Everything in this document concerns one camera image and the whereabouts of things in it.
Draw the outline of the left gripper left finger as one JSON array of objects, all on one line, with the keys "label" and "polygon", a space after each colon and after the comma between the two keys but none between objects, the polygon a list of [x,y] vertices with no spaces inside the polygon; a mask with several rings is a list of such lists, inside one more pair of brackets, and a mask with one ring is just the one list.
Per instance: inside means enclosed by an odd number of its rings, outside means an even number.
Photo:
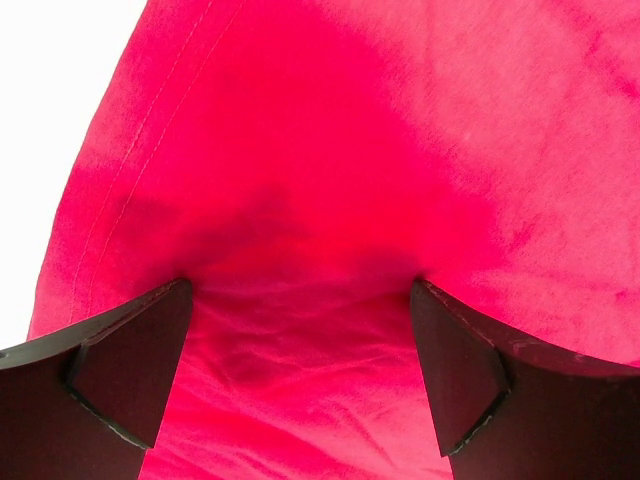
[{"label": "left gripper left finger", "polygon": [[1,476],[138,478],[156,443],[193,308],[176,280],[1,352]]}]

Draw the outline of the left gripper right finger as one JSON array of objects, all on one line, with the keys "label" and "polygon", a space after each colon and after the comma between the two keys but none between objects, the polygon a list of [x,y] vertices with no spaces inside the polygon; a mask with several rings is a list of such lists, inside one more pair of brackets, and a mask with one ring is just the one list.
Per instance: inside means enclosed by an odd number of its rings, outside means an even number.
[{"label": "left gripper right finger", "polygon": [[550,344],[418,279],[410,297],[440,454],[457,479],[635,479],[639,371]]}]

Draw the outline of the crimson red t shirt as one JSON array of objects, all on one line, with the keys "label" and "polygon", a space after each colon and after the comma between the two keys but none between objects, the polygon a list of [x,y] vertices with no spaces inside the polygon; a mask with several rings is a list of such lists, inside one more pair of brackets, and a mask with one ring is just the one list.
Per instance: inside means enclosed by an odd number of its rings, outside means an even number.
[{"label": "crimson red t shirt", "polygon": [[145,479],[447,479],[425,276],[639,360],[635,1],[151,1],[61,198],[39,337],[194,288]]}]

